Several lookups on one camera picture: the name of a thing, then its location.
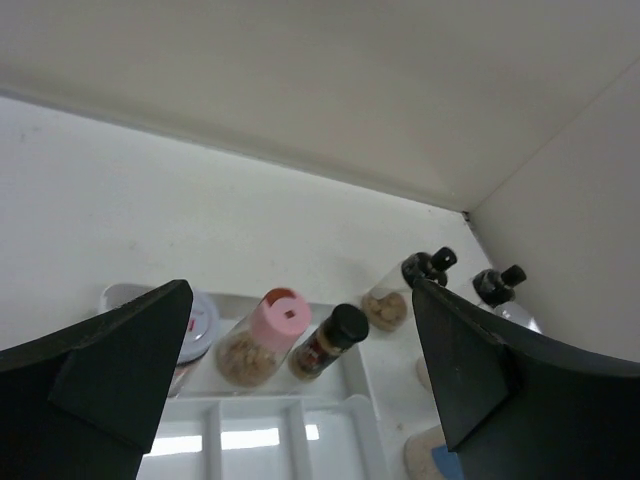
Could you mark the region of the white cap blue label jar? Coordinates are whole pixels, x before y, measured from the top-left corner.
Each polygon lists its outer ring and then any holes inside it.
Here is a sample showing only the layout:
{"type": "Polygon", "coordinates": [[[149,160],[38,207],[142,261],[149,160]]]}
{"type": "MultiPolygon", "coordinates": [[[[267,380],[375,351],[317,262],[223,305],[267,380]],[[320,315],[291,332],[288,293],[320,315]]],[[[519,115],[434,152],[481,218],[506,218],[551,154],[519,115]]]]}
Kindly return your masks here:
{"type": "Polygon", "coordinates": [[[450,452],[440,435],[425,431],[412,435],[404,445],[403,459],[411,480],[463,480],[458,455],[450,452]]]}

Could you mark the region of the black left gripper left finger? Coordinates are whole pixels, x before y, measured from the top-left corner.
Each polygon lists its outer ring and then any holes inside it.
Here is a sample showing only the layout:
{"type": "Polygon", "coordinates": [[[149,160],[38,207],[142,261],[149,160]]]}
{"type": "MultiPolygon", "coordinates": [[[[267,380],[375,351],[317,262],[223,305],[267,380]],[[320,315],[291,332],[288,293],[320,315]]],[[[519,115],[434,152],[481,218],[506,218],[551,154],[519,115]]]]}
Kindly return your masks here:
{"type": "Polygon", "coordinates": [[[4,479],[133,479],[192,308],[185,280],[1,353],[4,479]]]}

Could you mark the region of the black cap red label bottle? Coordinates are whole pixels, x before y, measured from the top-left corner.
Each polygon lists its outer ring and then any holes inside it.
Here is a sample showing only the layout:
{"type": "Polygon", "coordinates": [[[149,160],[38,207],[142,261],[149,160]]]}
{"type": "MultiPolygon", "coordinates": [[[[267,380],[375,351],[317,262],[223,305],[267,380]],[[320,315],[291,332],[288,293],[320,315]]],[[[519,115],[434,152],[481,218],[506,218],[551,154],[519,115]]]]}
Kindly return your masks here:
{"type": "Polygon", "coordinates": [[[289,356],[291,373],[302,381],[318,378],[353,346],[369,335],[369,322],[359,308],[339,304],[289,356]]]}

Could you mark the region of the pink cap spice jar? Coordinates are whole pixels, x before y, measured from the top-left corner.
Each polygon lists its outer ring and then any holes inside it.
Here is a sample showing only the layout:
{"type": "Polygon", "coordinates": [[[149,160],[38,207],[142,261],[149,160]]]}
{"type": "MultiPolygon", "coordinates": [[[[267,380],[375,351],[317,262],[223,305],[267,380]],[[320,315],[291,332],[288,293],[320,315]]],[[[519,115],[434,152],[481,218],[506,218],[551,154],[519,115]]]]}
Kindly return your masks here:
{"type": "Polygon", "coordinates": [[[265,384],[280,369],[311,320],[311,308],[298,292],[285,287],[268,291],[216,345],[218,372],[237,387],[265,384]]]}

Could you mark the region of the grey lid sauce jar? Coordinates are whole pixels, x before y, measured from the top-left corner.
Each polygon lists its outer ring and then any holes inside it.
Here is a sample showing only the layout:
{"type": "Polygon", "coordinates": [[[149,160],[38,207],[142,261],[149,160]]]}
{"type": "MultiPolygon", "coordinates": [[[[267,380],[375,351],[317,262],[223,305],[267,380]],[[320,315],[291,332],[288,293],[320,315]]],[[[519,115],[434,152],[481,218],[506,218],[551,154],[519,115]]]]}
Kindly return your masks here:
{"type": "Polygon", "coordinates": [[[213,298],[193,290],[193,302],[185,336],[173,373],[168,397],[179,395],[184,384],[215,344],[220,331],[220,313],[213,298]]]}

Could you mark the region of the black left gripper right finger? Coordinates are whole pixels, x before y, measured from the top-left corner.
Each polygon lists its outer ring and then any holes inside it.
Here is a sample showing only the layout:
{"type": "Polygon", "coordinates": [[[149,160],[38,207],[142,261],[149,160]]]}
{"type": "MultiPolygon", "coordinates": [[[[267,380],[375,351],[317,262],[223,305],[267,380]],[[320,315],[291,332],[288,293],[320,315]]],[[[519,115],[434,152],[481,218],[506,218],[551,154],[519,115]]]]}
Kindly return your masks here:
{"type": "Polygon", "coordinates": [[[448,448],[468,479],[635,479],[639,366],[417,282],[415,321],[448,448]]]}

